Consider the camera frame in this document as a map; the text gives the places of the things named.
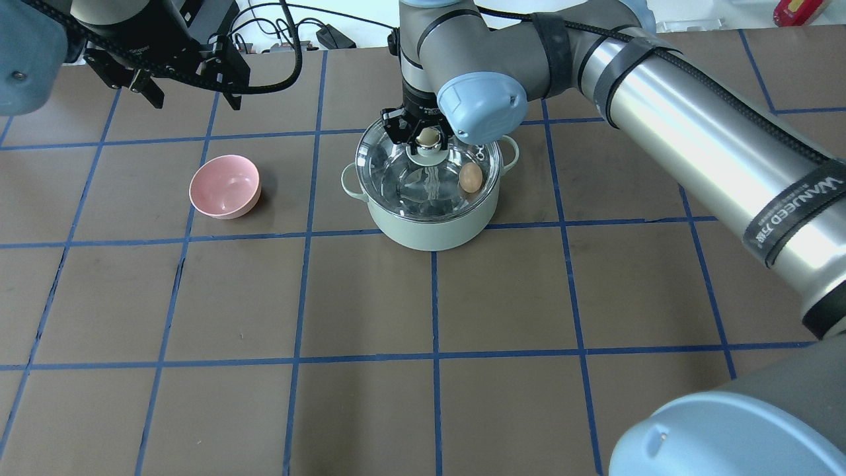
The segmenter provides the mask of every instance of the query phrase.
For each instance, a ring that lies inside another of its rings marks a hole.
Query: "red object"
[[[829,0],[781,0],[772,19],[778,26],[810,23],[827,6]]]

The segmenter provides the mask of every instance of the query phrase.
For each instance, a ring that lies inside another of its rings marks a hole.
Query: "light blue joint cover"
[[[0,0],[0,23],[0,116],[31,113],[50,97],[67,34],[18,0]]]
[[[646,5],[646,0],[620,0],[620,2],[637,15],[640,26],[644,30],[649,31],[652,35],[656,34],[655,13]]]
[[[455,135],[476,145],[517,129],[529,112],[523,86],[511,76],[492,71],[452,78],[438,91],[437,106]]]
[[[448,7],[456,3],[461,3],[461,0],[399,0],[410,7],[416,8],[440,8]]]
[[[620,438],[609,476],[846,475],[846,455],[790,413],[726,391],[683,396]]]

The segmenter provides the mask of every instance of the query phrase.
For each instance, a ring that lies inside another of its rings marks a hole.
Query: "blue tape line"
[[[774,349],[802,349],[816,343],[816,340],[801,340],[793,342],[750,342],[743,344],[729,344],[732,351],[767,351]],[[647,347],[597,347],[579,349],[532,349],[523,351],[455,351],[438,352],[438,360],[472,360],[487,358],[522,358],[522,357],[577,357],[582,354],[588,356],[600,355],[633,355],[633,354],[667,354],[685,352],[719,352],[722,344],[698,346],[647,346]],[[301,365],[319,365],[330,363],[358,363],[358,362],[397,362],[423,361],[435,358],[433,352],[417,352],[408,354],[365,354],[325,357],[300,357]],[[187,360],[165,361],[164,368],[189,367],[239,367],[260,365],[281,365],[294,363],[293,357],[269,357],[224,360]],[[156,368],[159,362],[104,362],[104,363],[34,363],[30,370],[91,370],[99,368]],[[0,365],[0,372],[25,370],[24,364]]]
[[[576,342],[579,346],[579,365],[582,373],[582,386],[585,391],[585,410],[587,411],[588,428],[591,432],[591,447],[593,448],[593,463],[596,474],[602,476],[602,455],[599,450],[599,437],[596,431],[596,416],[593,409],[593,396],[591,392],[591,377],[587,368],[587,357],[585,355],[585,339],[582,335],[581,316],[579,315],[579,298],[576,295],[576,284],[573,274],[573,260],[570,255],[570,244],[567,236],[567,219],[564,215],[563,201],[561,198],[561,186],[558,182],[558,167],[555,163],[555,150],[552,146],[552,127],[549,120],[549,110],[547,108],[547,100],[541,99],[541,107],[543,109],[544,129],[547,133],[547,152],[549,154],[549,168],[552,172],[552,188],[555,191],[555,205],[558,209],[558,221],[561,222],[561,242],[564,252],[564,265],[567,268],[567,285],[570,292],[570,306],[573,310],[573,326],[575,328]],[[604,119],[597,118],[594,121],[583,122],[601,122]]]
[[[109,141],[106,142],[104,145],[106,147],[112,146],[139,146],[143,144],[172,144],[177,142],[203,142],[207,138],[205,136],[197,136],[197,137],[176,137],[176,138],[164,138],[164,139],[136,139],[132,141]]]
[[[442,360],[515,358],[515,357],[573,357],[581,355],[579,349],[540,349],[531,351],[459,351],[441,352]]]
[[[35,363],[31,370],[100,370],[104,368],[156,368],[155,362]]]
[[[577,119],[544,119],[544,121],[548,124],[582,124],[586,122],[605,122],[603,118],[577,118]]]
[[[682,197],[684,204],[684,212],[688,218],[691,219],[689,223],[690,235],[693,237],[693,244],[696,248],[696,256],[699,258],[699,266],[702,270],[702,278],[705,280],[705,288],[708,291],[708,300],[711,303],[711,311],[714,314],[714,323],[717,325],[717,333],[720,335],[720,342],[722,343],[722,351],[726,356],[726,366],[728,367],[728,374],[732,379],[737,378],[737,372],[734,370],[734,360],[732,359],[732,352],[728,348],[728,339],[726,338],[726,330],[722,325],[722,316],[720,315],[720,307],[717,305],[717,296],[714,294],[714,285],[711,282],[711,274],[708,273],[708,264],[705,260],[705,253],[702,251],[702,243],[699,240],[699,232],[696,231],[696,222],[692,219],[690,213],[690,203],[688,202],[687,192],[681,185],[678,186],[678,193]]]
[[[767,351],[771,349],[801,349],[815,344],[816,340],[804,342],[762,342],[753,344],[729,344],[728,348],[733,351]]]
[[[214,127],[214,119],[217,116],[217,105],[220,103],[220,93],[216,92],[214,100],[211,104],[211,114],[209,115],[208,126],[206,127],[206,137],[203,143],[203,152],[200,155],[199,167],[202,167],[206,162],[206,156],[209,151],[209,138],[212,136],[212,128]],[[162,333],[162,345],[159,347],[158,362],[156,365],[156,375],[153,378],[153,385],[150,392],[150,403],[147,406],[147,414],[144,420],[144,431],[141,434],[141,444],[138,448],[138,458],[135,460],[135,476],[141,476],[141,469],[144,467],[144,456],[147,450],[147,442],[150,438],[150,427],[152,424],[153,414],[156,410],[156,401],[158,400],[158,389],[162,382],[162,369],[164,368],[164,357],[168,351],[168,342],[170,340],[170,329],[173,326],[173,312],[176,309],[177,296],[179,295],[179,285],[182,282],[182,273],[185,265],[185,259],[188,257],[188,245],[191,238],[191,226],[194,223],[194,207],[190,206],[188,209],[188,218],[185,220],[185,234],[182,239],[182,252],[179,254],[179,265],[176,268],[176,275],[173,277],[173,290],[170,295],[170,304],[168,305],[168,315],[165,318],[164,332]]]
[[[116,241],[74,241],[71,247],[90,247],[90,246],[153,246],[153,245],[173,245],[181,243],[182,238],[164,238],[161,240],[116,240]]]
[[[766,105],[770,108],[771,113],[776,113],[776,107],[772,103],[770,92],[767,90],[766,84],[764,83],[764,77],[761,75],[761,70],[758,69],[758,63],[755,61],[755,56],[752,55],[752,49],[749,48],[749,41],[746,40],[746,34],[743,30],[738,30],[738,35],[740,35],[740,40],[743,42],[743,48],[746,50],[746,57],[752,65],[752,70],[755,71],[755,78],[758,79],[758,85],[761,87],[761,92],[764,93]]]
[[[311,189],[309,191],[309,215],[305,227],[305,249],[303,250],[303,273],[299,281],[299,307],[297,309],[297,333],[294,338],[294,364],[291,366],[291,387],[288,392],[288,419],[285,424],[285,447],[283,448],[282,474],[290,474],[291,448],[294,441],[294,413],[297,405],[297,384],[299,382],[299,357],[303,345],[303,321],[305,320],[305,295],[309,279],[311,258],[311,229],[314,224],[315,194],[317,191],[317,164],[320,152],[321,126],[323,123],[323,98],[326,91],[327,52],[323,52],[320,73],[320,89],[317,97],[317,119],[315,121],[315,144],[311,158]]]
[[[412,354],[366,354],[358,356],[326,356],[326,357],[300,357],[297,362],[300,364],[317,363],[353,363],[353,362],[396,362],[403,360],[430,360],[433,356],[430,353]]]
[[[431,252],[431,352],[432,386],[435,404],[435,475],[443,476],[443,437],[441,431],[441,330],[438,319],[437,252]]]
[[[336,136],[338,134],[364,134],[367,129],[337,129],[337,130],[321,130],[321,136]]]
[[[670,354],[684,352],[719,352],[722,351],[721,344],[699,345],[699,346],[654,346],[654,347],[599,347],[585,349],[589,356],[613,356],[631,354]]]
[[[24,388],[26,388],[26,383],[27,381],[29,381],[30,378],[32,365],[36,360],[38,346],[41,344],[41,336],[44,335],[44,329],[47,326],[47,318],[50,316],[53,299],[56,297],[56,289],[58,288],[58,282],[62,278],[62,270],[64,269],[65,261],[68,258],[68,251],[70,251],[70,243],[74,240],[74,233],[76,232],[76,227],[80,222],[80,217],[82,216],[82,209],[85,207],[85,199],[88,197],[88,190],[91,188],[91,182],[94,180],[94,173],[96,171],[97,164],[100,162],[100,156],[102,154],[103,149],[102,143],[106,140],[106,134],[108,133],[109,127],[111,127],[112,125],[112,119],[114,118],[114,112],[118,107],[119,99],[120,90],[117,90],[115,92],[114,99],[112,100],[112,108],[109,110],[108,117],[106,118],[106,125],[103,126],[103,132],[100,137],[100,145],[99,147],[97,147],[96,153],[94,154],[94,158],[91,160],[91,168],[88,170],[88,177],[85,179],[85,186],[82,188],[80,202],[76,206],[74,222],[70,225],[70,230],[68,231],[68,239],[64,243],[62,257],[61,259],[59,259],[58,269],[56,270],[56,277],[53,279],[52,285],[50,286],[50,293],[47,295],[47,302],[44,305],[44,312],[41,313],[41,320],[38,322],[36,338],[32,343],[32,347],[30,348],[29,360],[26,363],[24,374],[21,376],[20,384],[18,385],[18,392],[15,394],[14,403],[12,404],[12,410],[11,412],[9,412],[8,421],[6,422],[6,429],[3,431],[3,438],[0,440],[0,459],[3,459],[3,453],[5,452],[6,444],[8,443],[8,436],[12,431],[14,419],[18,414],[20,401],[24,395]]]
[[[164,368],[196,367],[252,367],[258,365],[287,365],[294,363],[292,357],[278,358],[242,358],[227,360],[177,360],[162,363]]]
[[[98,142],[79,142],[76,144],[43,144],[31,146],[8,146],[0,147],[0,151],[34,151],[47,149],[74,149],[79,147],[99,147]]]
[[[693,217],[695,222],[717,221],[716,217]],[[658,220],[647,219],[607,219],[607,220],[577,220],[569,221],[566,226],[605,226],[625,224],[659,224],[659,223],[685,223],[689,219],[684,217],[672,217]],[[526,228],[555,228],[561,226],[559,222],[535,222],[535,223],[504,223],[489,224],[486,230],[513,230]],[[381,235],[378,228],[366,230],[330,230],[312,231],[311,236],[360,236],[360,235]],[[258,233],[253,235],[201,235],[191,236],[190,241],[236,241],[236,240],[274,240],[285,238],[305,238],[305,232],[293,233]],[[77,246],[148,246],[148,245],[171,245],[181,243],[183,238],[161,238],[157,240],[115,240],[115,241],[73,241],[71,247]],[[41,243],[0,243],[0,250],[16,248],[60,248],[64,242],[41,242]]]
[[[0,250],[14,250],[18,248],[62,248],[64,243],[56,241],[53,243],[6,243],[0,245]]]
[[[8,133],[11,121],[7,121],[6,129],[3,130],[3,138]],[[293,136],[334,136],[338,134],[363,134],[364,129],[339,129],[339,130],[300,130],[294,132],[266,132],[260,134],[228,134],[225,136],[191,136],[191,137],[170,137],[161,139],[134,139],[129,141],[104,141],[104,142],[73,142],[65,144],[31,144],[28,146],[7,146],[0,147],[0,151],[39,150],[39,149],[70,149],[76,147],[105,147],[112,146],[139,146],[143,144],[162,144],[172,142],[201,142],[201,141],[233,141],[239,139],[261,139],[267,137],[293,137]]]
[[[237,241],[237,240],[275,240],[282,238],[304,238],[305,233],[260,233],[255,235],[207,235],[191,236],[191,242]]]
[[[485,230],[515,230],[523,228],[555,228],[561,226],[559,222],[537,222],[537,223],[496,223],[489,224]]]
[[[6,141],[6,136],[8,136],[8,130],[12,128],[12,119],[14,117],[10,117],[6,119],[6,125],[3,127],[3,133],[0,134],[0,146]]]
[[[846,113],[846,108],[776,109],[776,114]]]
[[[213,136],[212,141],[237,141],[239,139],[266,139],[271,137],[298,137],[298,136],[313,136],[316,134],[313,130],[297,130],[294,132],[263,132],[260,134],[228,134],[225,136]]]
[[[381,235],[379,229],[372,230],[340,230],[340,231],[312,231],[312,236],[358,236],[358,235]]]

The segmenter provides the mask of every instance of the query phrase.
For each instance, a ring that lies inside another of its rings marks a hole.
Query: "cooking pot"
[[[445,147],[412,151],[391,142],[379,119],[361,137],[355,162],[341,173],[341,186],[366,203],[376,226],[400,245],[427,252],[455,248],[491,221],[499,180],[519,160],[517,142],[508,136],[502,140],[514,149],[507,165],[496,142],[474,146],[453,137]],[[478,191],[469,193],[459,184],[459,174],[465,166],[475,168],[473,164],[481,170],[482,182]],[[352,169],[361,193],[347,187]]]

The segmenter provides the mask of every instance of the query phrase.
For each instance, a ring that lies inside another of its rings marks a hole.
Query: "grid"
[[[846,112],[846,108],[790,108],[790,109],[776,109],[767,90],[763,76],[759,71],[758,65],[750,49],[746,34],[739,30],[738,35],[743,42],[744,50],[748,55],[752,69],[755,71],[755,76],[761,87],[761,91],[767,102],[767,106],[774,114],[804,114],[804,113],[836,113]],[[362,133],[364,130],[347,129],[347,130],[324,130],[322,126],[322,111],[324,101],[324,89],[327,78],[327,54],[322,54],[321,60],[321,78],[320,78],[320,93],[317,108],[317,119],[314,130],[297,131],[297,132],[278,132],[266,134],[243,134],[243,135],[225,135],[215,136],[212,134],[215,118],[217,114],[217,107],[219,103],[219,94],[214,97],[214,102],[211,108],[211,116],[208,119],[206,134],[204,136],[181,137],[173,139],[150,139],[138,141],[107,141],[107,133],[112,123],[118,101],[121,97],[120,91],[114,96],[111,109],[103,129],[101,139],[98,142],[81,142],[68,144],[48,144],[37,146],[3,146],[8,132],[11,128],[14,118],[9,118],[3,128],[3,134],[0,136],[0,151],[15,151],[15,150],[30,150],[30,149],[52,149],[52,148],[74,148],[74,147],[96,147],[96,154],[91,164],[90,171],[85,182],[85,187],[79,200],[74,215],[74,222],[71,225],[67,240],[64,242],[35,242],[35,243],[9,243],[0,244],[2,249],[15,248],[61,248],[63,254],[58,265],[56,277],[52,283],[49,297],[44,307],[44,312],[41,316],[41,321],[38,325],[38,332],[32,344],[29,362],[26,365],[3,365],[0,366],[0,371],[21,371],[23,376],[21,378],[19,388],[14,398],[11,413],[8,416],[8,422],[5,424],[3,431],[3,438],[0,440],[0,458],[8,443],[8,438],[12,427],[15,423],[17,411],[19,409],[20,401],[23,397],[27,381],[33,371],[39,370],[70,370],[70,369],[95,369],[95,368],[154,368],[155,379],[152,386],[152,393],[150,395],[150,403],[146,413],[146,422],[144,432],[141,440],[141,445],[138,453],[137,463],[135,466],[135,474],[141,474],[144,466],[146,445],[150,435],[150,428],[153,425],[153,414],[157,403],[157,394],[159,383],[162,377],[162,371],[165,368],[199,368],[199,367],[232,367],[232,366],[261,366],[261,365],[277,365],[288,364],[292,368],[291,383],[288,401],[288,419],[285,427],[285,444],[281,449],[283,459],[283,474],[289,474],[289,466],[292,454],[292,441],[294,438],[294,417],[297,406],[297,388],[299,380],[300,365],[324,364],[324,363],[355,363],[355,362],[389,362],[389,361],[431,361],[432,363],[432,385],[434,402],[434,445],[435,445],[435,466],[436,474],[443,474],[443,456],[442,456],[442,408],[441,408],[441,361],[454,359],[485,359],[485,358],[502,358],[502,357],[560,357],[571,356],[577,357],[580,362],[580,370],[582,375],[582,383],[584,387],[586,414],[588,418],[588,426],[590,429],[591,446],[593,450],[593,460],[597,474],[604,474],[602,465],[602,458],[600,454],[600,445],[597,434],[595,408],[591,394],[591,376],[588,370],[587,357],[599,355],[622,355],[622,354],[652,354],[652,353],[675,353],[675,352],[698,352],[698,351],[720,351],[725,356],[726,366],[732,378],[735,378],[736,372],[733,364],[732,352],[745,350],[763,350],[763,349],[783,349],[796,348],[807,346],[809,341],[789,341],[789,342],[768,342],[768,343],[729,343],[723,328],[722,318],[720,314],[717,297],[711,282],[711,275],[709,273],[708,264],[706,262],[705,253],[703,252],[700,243],[700,237],[697,230],[697,224],[705,222],[713,222],[716,219],[712,216],[696,216],[691,212],[691,206],[684,188],[679,187],[678,192],[684,205],[684,216],[664,218],[658,220],[649,219],[603,219],[603,220],[567,220],[562,200],[561,186],[558,180],[558,169],[556,167],[556,157],[554,147],[552,145],[552,128],[555,124],[575,124],[575,123],[590,123],[602,122],[598,118],[585,119],[550,119],[550,114],[547,107],[547,102],[541,103],[543,120],[528,120],[524,125],[543,126],[547,140],[547,150],[549,154],[549,166],[552,173],[552,185],[555,196],[555,204],[558,212],[558,220],[546,221],[537,223],[513,223],[513,224],[490,224],[488,230],[505,230],[505,229],[530,229],[530,228],[557,228],[560,230],[563,243],[563,266],[566,268],[567,285],[569,287],[570,305],[574,316],[573,326],[575,329],[575,336],[577,345],[574,348],[561,349],[536,349],[536,350],[521,350],[521,351],[441,351],[440,349],[440,335],[439,335],[439,279],[438,279],[438,257],[439,253],[431,253],[431,326],[432,326],[432,349],[431,352],[423,353],[395,353],[395,354],[373,354],[373,355],[339,355],[330,357],[305,357],[301,355],[302,334],[305,314],[305,297],[307,293],[308,275],[309,275],[309,261],[311,239],[313,237],[330,237],[330,236],[348,236],[348,235],[375,235],[380,234],[380,230],[333,230],[333,231],[314,231],[312,229],[314,209],[315,209],[315,195],[316,195],[316,181],[318,168],[318,152],[320,149],[321,137],[326,135],[336,134],[350,134]],[[147,143],[162,143],[162,142],[183,142],[195,141],[203,143],[203,153],[201,154],[201,161],[198,165],[202,165],[206,161],[209,145],[213,141],[229,140],[229,139],[250,139],[262,137],[281,137],[281,136],[313,136],[314,137],[314,153],[311,166],[311,184],[308,207],[308,219],[305,232],[297,233],[276,233],[276,234],[259,234],[259,235],[203,235],[192,236],[191,227],[194,221],[194,209],[189,210],[188,219],[185,224],[185,232],[182,237],[174,237],[168,239],[158,240],[130,240],[130,241],[75,241],[74,233],[77,224],[80,221],[88,191],[91,188],[91,182],[94,177],[99,158],[105,147],[120,146],[120,145],[136,145]],[[719,334],[720,344],[718,345],[699,345],[699,346],[635,346],[635,347],[589,347],[585,344],[583,336],[581,321],[580,321],[580,305],[578,298],[578,283],[577,276],[574,272],[573,259],[570,252],[569,230],[578,227],[592,227],[592,226],[626,226],[632,224],[667,224],[679,223],[687,224],[689,226],[691,240],[695,246],[696,255],[699,260],[700,269],[703,280],[706,286],[706,292],[710,301],[711,310],[714,318],[714,325]],[[297,312],[296,335],[294,342],[294,355],[292,357],[280,358],[257,358],[257,359],[232,359],[232,360],[190,360],[190,361],[168,361],[165,358],[168,347],[168,338],[173,323],[173,313],[176,307],[177,296],[179,294],[179,285],[182,279],[182,270],[189,246],[194,242],[203,241],[236,241],[236,240],[275,240],[288,238],[302,238],[305,239],[305,248],[303,255],[303,268],[299,287],[299,305]],[[173,291],[170,298],[168,308],[167,322],[162,336],[162,344],[159,351],[158,359],[154,362],[109,362],[109,363],[35,363],[35,356],[38,352],[41,335],[50,317],[52,307],[52,300],[55,297],[58,283],[62,277],[65,259],[69,250],[72,247],[89,247],[89,246],[156,246],[167,244],[181,244],[181,254],[179,257],[179,265],[176,275],[173,278]]]

